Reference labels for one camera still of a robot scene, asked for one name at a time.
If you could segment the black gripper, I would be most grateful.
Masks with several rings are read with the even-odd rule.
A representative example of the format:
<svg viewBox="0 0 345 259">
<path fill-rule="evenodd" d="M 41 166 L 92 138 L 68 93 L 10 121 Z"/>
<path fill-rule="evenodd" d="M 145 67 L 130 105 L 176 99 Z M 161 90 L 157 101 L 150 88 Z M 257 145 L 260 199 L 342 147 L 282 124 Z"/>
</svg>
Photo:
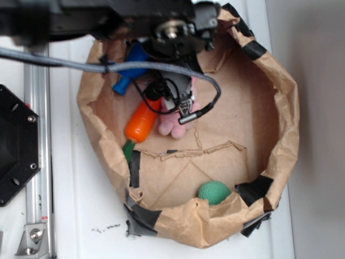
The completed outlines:
<svg viewBox="0 0 345 259">
<path fill-rule="evenodd" d="M 193 18 L 174 18 L 157 25 L 153 35 L 140 40 L 154 60 L 202 73 L 197 55 L 214 48 L 218 3 L 203 1 L 192 6 Z"/>
</svg>

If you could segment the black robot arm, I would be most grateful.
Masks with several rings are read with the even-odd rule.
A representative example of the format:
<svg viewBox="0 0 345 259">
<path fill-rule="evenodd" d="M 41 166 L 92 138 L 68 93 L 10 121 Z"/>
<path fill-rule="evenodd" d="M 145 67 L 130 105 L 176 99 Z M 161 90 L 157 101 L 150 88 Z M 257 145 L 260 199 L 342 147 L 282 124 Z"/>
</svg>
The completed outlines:
<svg viewBox="0 0 345 259">
<path fill-rule="evenodd" d="M 219 14 L 219 3 L 212 1 L 1 1 L 1 35 L 27 48 L 3 48 L 1 57 L 96 73 L 154 69 L 188 74 L 173 61 L 213 47 Z M 50 42 L 85 35 L 137 39 L 160 63 L 83 64 L 39 55 Z"/>
</svg>

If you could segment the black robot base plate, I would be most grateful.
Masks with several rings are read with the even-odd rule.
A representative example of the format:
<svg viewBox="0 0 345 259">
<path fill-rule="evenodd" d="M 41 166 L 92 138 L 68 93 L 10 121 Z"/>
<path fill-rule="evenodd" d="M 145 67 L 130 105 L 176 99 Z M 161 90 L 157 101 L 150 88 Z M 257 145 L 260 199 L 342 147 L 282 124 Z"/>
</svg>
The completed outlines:
<svg viewBox="0 0 345 259">
<path fill-rule="evenodd" d="M 1 85 L 1 207 L 39 171 L 39 116 Z"/>
</svg>

